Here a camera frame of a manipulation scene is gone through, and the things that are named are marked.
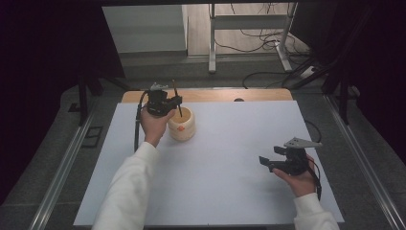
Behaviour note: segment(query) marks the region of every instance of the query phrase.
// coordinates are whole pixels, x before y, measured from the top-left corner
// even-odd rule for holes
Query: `metal post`
[[[279,55],[279,57],[281,59],[284,71],[286,71],[286,72],[291,72],[292,67],[290,66],[289,60],[288,60],[288,58],[286,56],[284,45],[286,43],[287,34],[289,33],[290,27],[292,25],[292,21],[293,21],[294,15],[295,15],[295,10],[296,10],[297,5],[298,5],[298,3],[295,2],[295,3],[293,3],[293,6],[291,8],[289,8],[289,11],[288,11],[287,16],[286,16],[286,21],[284,23],[284,29],[283,29],[283,32],[282,32],[281,41],[280,42],[275,42],[275,45],[277,47],[278,55]]]
[[[214,4],[212,4],[212,13],[210,14],[210,52],[209,52],[209,73],[215,73],[215,13]]]

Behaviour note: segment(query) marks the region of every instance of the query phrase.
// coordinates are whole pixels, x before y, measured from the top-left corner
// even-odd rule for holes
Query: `cable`
[[[307,60],[305,60],[302,64],[300,64],[300,65],[295,69],[294,72],[290,73],[290,74],[286,77],[286,79],[285,79],[285,80],[283,81],[283,83],[282,83],[282,88],[287,88],[287,89],[288,89],[288,87],[286,86],[286,83],[287,83],[289,80],[291,80],[291,79],[297,77],[297,73],[302,73],[302,72],[303,72],[306,68],[308,68],[314,61],[315,61],[315,57],[309,57],[309,58],[308,58]]]
[[[265,86],[265,89],[267,89],[267,88],[268,88],[269,86],[271,86],[271,85],[278,84],[278,83],[282,83],[282,82],[283,82],[283,80],[270,83],[270,84],[268,84],[268,85]]]
[[[138,142],[140,140],[140,122],[141,122],[141,109],[143,108],[143,100],[147,91],[144,91],[138,103],[137,115],[135,117],[135,136],[134,136],[134,152],[138,149]]]
[[[314,166],[316,166],[317,172],[319,174],[319,176],[317,176],[316,173],[310,168],[310,166],[307,165],[308,172],[311,174],[311,176],[313,176],[314,184],[316,186],[317,197],[320,200],[322,198],[322,183],[320,182],[322,176],[320,174],[320,169],[319,169],[319,166],[314,161],[312,161],[310,159],[308,159],[308,161],[312,162],[314,164]]]
[[[233,7],[233,4],[231,4],[231,5],[232,5],[233,13],[236,14],[236,12],[235,12],[235,10],[234,10],[234,7]],[[275,13],[275,6],[276,6],[276,5],[277,5],[277,4],[275,4],[275,5],[268,4],[268,8],[267,8],[267,10],[266,10],[266,14],[269,14],[269,11],[270,11],[271,7],[272,7],[272,9],[273,9],[274,14],[276,14],[276,13]],[[262,8],[257,12],[257,14],[259,14],[259,13],[262,11],[263,8],[264,8],[264,4],[262,5]],[[280,34],[280,33],[276,33],[276,30],[274,31],[274,33],[262,34],[263,29],[260,30],[259,35],[256,35],[256,34],[247,34],[247,33],[245,33],[243,30],[240,30],[240,31],[241,31],[241,33],[242,33],[243,35],[258,37],[259,40],[262,41],[262,46],[261,46],[261,48],[262,48],[263,50],[265,50],[265,51],[270,51],[270,50],[273,50],[273,49],[276,48],[275,45],[274,45],[274,46],[271,46],[271,49],[266,49],[266,48],[265,48],[265,46],[268,46],[268,43],[269,43],[269,42],[275,42],[275,41],[277,41],[276,39],[267,40],[268,37],[274,36],[274,35],[276,35],[276,34]]]
[[[302,53],[302,52],[299,52],[299,51],[296,49],[296,46],[295,46],[295,44],[296,44],[296,38],[295,38],[294,36],[288,35],[287,37],[293,39],[292,47],[293,47],[293,49],[295,50],[296,54],[299,54],[299,55],[301,55],[301,56],[310,56],[310,54],[304,54],[304,53]]]
[[[286,73],[278,73],[278,72],[256,72],[256,73],[252,73],[252,74],[249,74],[249,75],[245,76],[245,78],[242,80],[242,86],[243,86],[245,89],[248,89],[248,87],[245,85],[245,81],[247,81],[248,78],[250,78],[251,76],[258,75],[258,74],[284,75],[284,74],[286,74]]]
[[[320,131],[320,129],[316,125],[314,125],[314,123],[309,122],[308,120],[304,120],[304,122],[312,125],[317,130],[317,132],[319,133],[319,138],[317,139],[316,142],[321,143],[322,142],[322,132]]]
[[[260,45],[258,48],[254,49],[254,50],[249,50],[249,51],[239,50],[239,49],[234,48],[234,47],[231,47],[231,46],[226,46],[226,45],[218,44],[218,42],[217,42],[215,39],[214,39],[214,42],[215,42],[215,44],[218,45],[219,47],[228,48],[228,49],[232,49],[232,50],[236,50],[236,51],[244,52],[244,53],[251,53],[251,52],[255,52],[255,51],[259,50],[260,48],[263,48],[263,46],[264,46],[266,43],[270,43],[270,42],[274,42],[274,41],[267,41],[267,42],[263,43],[262,45]]]

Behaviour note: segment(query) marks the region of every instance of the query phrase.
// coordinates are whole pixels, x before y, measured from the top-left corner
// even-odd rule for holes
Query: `metal frame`
[[[278,55],[281,59],[285,72],[291,72],[292,67],[286,56],[285,43],[297,3],[289,8],[287,15],[219,15],[215,16],[215,4],[212,4],[210,14],[210,52],[209,52],[209,73],[215,73],[215,40],[216,30],[260,30],[260,29],[283,29],[280,42],[275,42]]]
[[[89,116],[84,121],[83,126],[78,127],[75,136],[69,144],[68,149],[65,151],[65,154],[60,162],[60,165],[51,182],[51,185],[48,187],[47,193],[42,199],[42,202],[36,211],[33,221],[30,224],[30,230],[45,229],[56,205],[56,201],[59,198],[59,194],[62,191],[63,185],[65,184],[66,178],[68,177],[72,165],[75,162],[83,138],[86,136],[87,130],[92,123],[98,103],[99,98],[96,98],[96,100],[91,104]]]

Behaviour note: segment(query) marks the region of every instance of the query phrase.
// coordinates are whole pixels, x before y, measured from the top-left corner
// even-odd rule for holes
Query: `black cable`
[[[290,62],[297,64],[297,65],[301,65],[301,63],[296,62],[296,60],[293,60],[291,55],[288,55],[287,58],[289,59]]]
[[[319,166],[316,163],[314,163],[314,161],[312,161],[310,159],[308,159],[308,161],[312,162],[314,164],[314,166],[316,166],[316,169],[319,174],[319,176],[317,176],[316,173],[310,168],[310,166],[307,165],[308,172],[311,174],[311,176],[313,176],[314,184],[316,186],[317,197],[320,200],[322,198],[322,183],[320,182],[320,180],[321,180],[320,169],[319,169]]]
[[[282,83],[282,88],[287,88],[286,83],[297,77],[297,73],[302,73],[306,68],[308,68],[313,62],[315,61],[315,57],[309,57],[307,60],[305,60],[302,64],[300,64],[298,67],[296,67],[295,71],[290,73],[286,79]]]
[[[304,120],[304,122],[312,125],[317,130],[317,132],[319,133],[319,138],[317,139],[316,142],[321,143],[322,142],[322,132],[320,131],[320,129],[316,125],[314,125],[314,123],[309,122],[308,120]]]
[[[274,41],[272,41],[272,40],[266,41],[266,42],[264,42],[263,44],[261,44],[258,48],[254,49],[254,50],[249,50],[249,51],[239,50],[239,49],[234,48],[234,47],[231,47],[231,46],[226,46],[226,45],[218,44],[218,42],[217,42],[215,39],[214,39],[214,42],[215,42],[215,44],[218,45],[219,47],[228,48],[228,49],[236,50],[236,51],[243,52],[243,53],[251,53],[251,52],[255,52],[255,51],[259,50],[260,48],[263,48],[263,46],[264,46],[266,43],[270,43],[270,42],[274,42]]]
[[[244,87],[245,89],[248,89],[248,87],[245,85],[245,81],[247,81],[251,76],[258,75],[258,74],[277,74],[277,75],[284,75],[284,74],[286,74],[286,73],[278,73],[278,72],[256,72],[256,73],[252,73],[252,74],[249,74],[249,75],[245,76],[245,78],[242,80],[242,87]]]
[[[234,11],[233,3],[231,3],[230,6],[231,6],[231,10],[233,11],[233,13],[236,14],[236,11]]]
[[[269,11],[270,11],[270,9],[271,9],[271,6],[272,6],[272,8],[273,8],[273,12],[275,13],[275,5],[271,5],[271,4],[268,3],[268,9],[266,10],[266,14],[269,14]],[[265,4],[262,4],[262,8],[257,12],[257,14],[259,14],[259,13],[262,11],[262,9],[263,9],[264,7],[265,7]],[[272,34],[268,34],[268,36],[267,36],[265,39],[261,39],[263,29],[260,30],[259,35],[256,35],[256,34],[246,34],[243,30],[240,30],[240,31],[241,31],[241,33],[242,33],[243,35],[247,35],[247,36],[257,36],[257,37],[259,37],[259,40],[261,40],[261,41],[266,41],[265,39],[266,39],[267,37],[269,37],[270,35],[272,35]]]
[[[140,102],[137,107],[137,115],[135,117],[135,137],[134,137],[134,152],[138,149],[138,142],[140,140],[140,122],[141,122],[141,109],[143,108],[143,100],[147,91],[144,91],[141,96]]]
[[[280,81],[276,81],[276,82],[272,82],[272,83],[270,83],[270,84],[268,84],[268,85],[266,85],[265,86],[265,89],[267,89],[269,86],[271,86],[271,85],[274,85],[274,84],[279,84],[279,83],[282,83],[283,82],[283,80],[280,80]]]
[[[299,51],[296,49],[296,46],[295,46],[295,44],[296,44],[296,38],[295,38],[294,36],[288,34],[287,37],[293,39],[292,47],[293,47],[293,49],[295,50],[295,52],[296,52],[297,54],[299,54],[299,55],[301,55],[301,56],[309,56],[309,54],[304,54],[304,53],[302,53],[302,52],[299,52]]]

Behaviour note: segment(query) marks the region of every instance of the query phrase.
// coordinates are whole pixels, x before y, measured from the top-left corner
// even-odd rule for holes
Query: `person's right hand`
[[[314,170],[314,159],[311,156],[307,156],[309,159],[308,164],[312,170]],[[310,172],[306,171],[300,175],[289,175],[284,171],[273,169],[272,172],[280,179],[286,181],[292,189],[293,194],[296,197],[305,196],[316,192],[316,186],[313,176]]]
[[[155,148],[158,146],[161,137],[167,128],[168,120],[175,115],[175,109],[171,110],[167,116],[156,117],[147,112],[146,108],[141,111],[141,126],[146,134],[145,142],[150,143]]]

